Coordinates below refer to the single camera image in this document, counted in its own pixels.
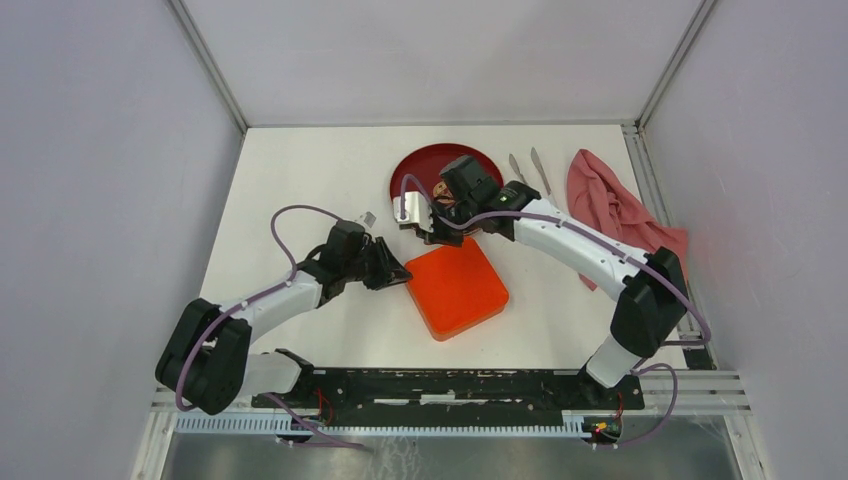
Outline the round red tray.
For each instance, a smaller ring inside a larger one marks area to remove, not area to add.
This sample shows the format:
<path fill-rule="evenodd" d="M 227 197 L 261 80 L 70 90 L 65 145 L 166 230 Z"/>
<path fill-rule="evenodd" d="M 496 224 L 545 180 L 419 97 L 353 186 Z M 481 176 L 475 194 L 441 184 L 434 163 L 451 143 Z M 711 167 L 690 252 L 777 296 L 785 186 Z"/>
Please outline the round red tray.
<path fill-rule="evenodd" d="M 441 143 L 422 147 L 407 155 L 392 174 L 389 193 L 390 199 L 412 190 L 421 192 L 430 201 L 430 205 L 465 206 L 472 216 L 469 194 L 473 186 L 460 186 L 461 193 L 452 191 L 459 186 L 457 180 L 444 180 L 442 171 L 455 160 L 469 156 L 475 159 L 476 170 L 486 186 L 498 191 L 504 186 L 503 176 L 495 163 L 482 152 L 461 144 Z"/>

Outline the orange box lid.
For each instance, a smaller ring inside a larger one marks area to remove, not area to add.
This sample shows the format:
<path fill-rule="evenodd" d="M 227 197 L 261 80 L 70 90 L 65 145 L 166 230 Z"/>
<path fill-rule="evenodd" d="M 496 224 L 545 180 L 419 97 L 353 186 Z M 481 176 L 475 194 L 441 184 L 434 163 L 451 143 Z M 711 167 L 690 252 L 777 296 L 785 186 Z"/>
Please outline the orange box lid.
<path fill-rule="evenodd" d="M 424 323 L 426 311 L 438 305 L 508 304 L 510 300 L 508 289 L 472 238 L 465 239 L 461 247 L 442 246 L 416 257 L 406 262 L 405 268 L 412 273 L 407 290 Z"/>

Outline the orange chocolate box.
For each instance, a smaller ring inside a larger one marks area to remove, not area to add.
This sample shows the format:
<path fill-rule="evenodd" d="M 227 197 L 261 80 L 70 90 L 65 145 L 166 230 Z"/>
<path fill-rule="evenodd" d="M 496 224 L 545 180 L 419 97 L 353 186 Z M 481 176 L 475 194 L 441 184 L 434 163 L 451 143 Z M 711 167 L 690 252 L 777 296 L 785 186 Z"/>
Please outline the orange chocolate box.
<path fill-rule="evenodd" d="M 425 323 L 437 341 L 446 341 L 503 312 L 507 301 L 471 305 L 453 302 L 426 311 Z"/>

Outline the metal tongs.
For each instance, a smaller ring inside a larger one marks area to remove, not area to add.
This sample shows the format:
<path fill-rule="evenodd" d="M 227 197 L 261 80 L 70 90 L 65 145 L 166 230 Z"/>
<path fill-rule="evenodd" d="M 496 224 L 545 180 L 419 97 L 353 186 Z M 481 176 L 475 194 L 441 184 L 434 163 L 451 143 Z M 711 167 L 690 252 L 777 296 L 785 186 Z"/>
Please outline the metal tongs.
<path fill-rule="evenodd" d="M 551 187 L 551 183 L 546 173 L 544 164 L 542 163 L 539 152 L 535 146 L 530 147 L 529 158 L 537 176 L 537 182 L 535 183 L 535 185 L 537 186 L 541 195 L 545 199 L 549 200 L 556 208 L 560 208 L 559 202 L 553 193 L 553 189 Z M 517 178 L 521 182 L 529 185 L 530 181 L 527 179 L 527 176 L 523 173 L 521 168 L 522 163 L 513 153 L 508 154 L 508 163 L 512 172 L 517 176 Z"/>

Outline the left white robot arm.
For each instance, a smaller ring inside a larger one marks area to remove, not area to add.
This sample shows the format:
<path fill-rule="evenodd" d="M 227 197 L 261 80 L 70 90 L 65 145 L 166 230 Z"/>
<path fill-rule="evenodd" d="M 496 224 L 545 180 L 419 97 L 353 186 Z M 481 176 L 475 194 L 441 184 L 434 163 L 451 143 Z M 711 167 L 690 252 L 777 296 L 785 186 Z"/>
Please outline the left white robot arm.
<path fill-rule="evenodd" d="M 251 345 L 284 322 L 316 310 L 350 283 L 379 291 L 413 275 L 360 223 L 339 220 L 278 283 L 247 298 L 216 304 L 203 298 L 183 310 L 154 370 L 184 411 L 216 415 L 234 400 L 276 393 L 290 407 L 306 405 L 314 381 L 286 353 L 253 354 Z"/>

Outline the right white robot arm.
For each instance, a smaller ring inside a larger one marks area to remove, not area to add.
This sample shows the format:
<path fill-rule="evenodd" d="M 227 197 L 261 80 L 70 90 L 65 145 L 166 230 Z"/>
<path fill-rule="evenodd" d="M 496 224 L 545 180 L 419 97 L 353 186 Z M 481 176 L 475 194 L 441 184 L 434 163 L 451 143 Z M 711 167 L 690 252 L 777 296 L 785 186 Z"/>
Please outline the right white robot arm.
<path fill-rule="evenodd" d="M 602 408 L 618 384 L 654 356 L 694 311 L 678 256 L 661 247 L 649 252 L 600 233 L 558 209 L 532 187 L 500 185 L 472 156 L 450 162 L 440 177 L 453 196 L 445 205 L 411 174 L 392 194 L 395 221 L 427 244 L 460 246 L 470 230 L 481 230 L 549 255 L 585 276 L 616 307 L 610 332 L 581 369 L 580 400 Z"/>

